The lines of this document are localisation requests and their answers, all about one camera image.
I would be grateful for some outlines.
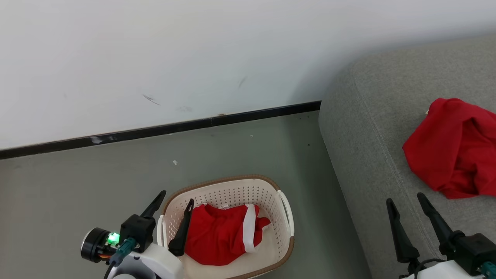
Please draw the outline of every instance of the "sofa cushion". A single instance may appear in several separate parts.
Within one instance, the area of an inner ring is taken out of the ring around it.
[[[405,160],[403,143],[440,97],[496,112],[496,36],[366,57],[342,71],[322,101],[322,136],[373,278],[407,273],[407,264],[396,262],[387,198],[398,207],[420,260],[443,256],[417,192],[426,194],[453,230],[480,232],[496,242],[495,197],[448,200]]]

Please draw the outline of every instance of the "laundry basket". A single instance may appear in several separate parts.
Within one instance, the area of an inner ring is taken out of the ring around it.
[[[158,245],[167,247],[174,238],[190,199],[195,206],[208,203],[217,208],[254,204],[260,217],[270,219],[257,252],[245,253],[226,266],[204,266],[188,255],[179,257],[185,279],[248,279],[272,271],[285,263],[294,246],[291,207],[279,186],[261,175],[228,177],[197,184],[172,195],[157,225]]]

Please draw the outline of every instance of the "teal connector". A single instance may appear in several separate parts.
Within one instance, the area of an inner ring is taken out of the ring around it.
[[[117,249],[115,254],[110,257],[109,264],[113,264],[114,267],[118,267],[124,260],[124,258],[129,255],[136,247],[136,240],[132,237],[124,240],[123,244]]]
[[[496,279],[496,266],[491,262],[485,262],[481,266],[481,273],[488,279]]]

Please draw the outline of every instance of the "basket rim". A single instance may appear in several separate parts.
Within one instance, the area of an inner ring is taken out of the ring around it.
[[[225,177],[225,178],[220,178],[220,179],[215,179],[215,180],[209,180],[209,181],[205,181],[202,183],[198,183],[198,184],[194,184],[192,186],[186,187],[186,188],[181,189],[181,190],[175,192],[174,194],[172,194],[172,196],[167,200],[167,203],[165,204],[164,210],[162,211],[162,215],[165,215],[165,212],[167,211],[167,207],[169,207],[169,204],[172,202],[172,200],[181,194],[184,194],[186,192],[189,192],[191,190],[195,190],[198,188],[210,186],[213,184],[219,184],[219,183],[223,183],[223,182],[230,182],[230,181],[236,181],[236,180],[244,180],[244,179],[260,179],[260,180],[263,180],[263,181],[269,183],[272,187],[274,187],[274,189],[276,191],[281,190],[281,188],[279,188],[279,186],[272,179],[270,179],[266,176],[263,176],[263,175],[259,175],[259,174],[237,175],[237,176],[230,176],[230,177]],[[287,262],[287,260],[291,256],[291,253],[293,252],[294,245],[295,245],[295,237],[291,236],[289,238],[288,251],[286,252],[284,257],[280,261],[278,261],[277,263],[270,265],[266,268],[259,269],[257,271],[253,271],[253,272],[246,273],[243,275],[230,277],[227,279],[249,279],[249,278],[260,276],[264,273],[270,272],[272,270],[275,270],[275,269],[281,267],[285,262]]]

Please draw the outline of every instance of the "basket handle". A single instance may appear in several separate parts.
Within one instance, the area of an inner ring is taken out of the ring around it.
[[[158,218],[158,223],[157,223],[157,244],[159,246],[166,247],[164,245],[165,235],[162,234],[162,228],[164,227],[163,222],[164,222],[164,216],[160,215],[160,218]]]
[[[293,212],[291,211],[291,206],[289,206],[288,198],[281,190],[278,190],[277,193],[279,194],[279,197],[281,198],[282,203],[284,205],[284,209],[286,210],[286,218],[287,218],[288,224],[289,224],[290,236],[294,236],[295,235],[295,221],[293,220]]]

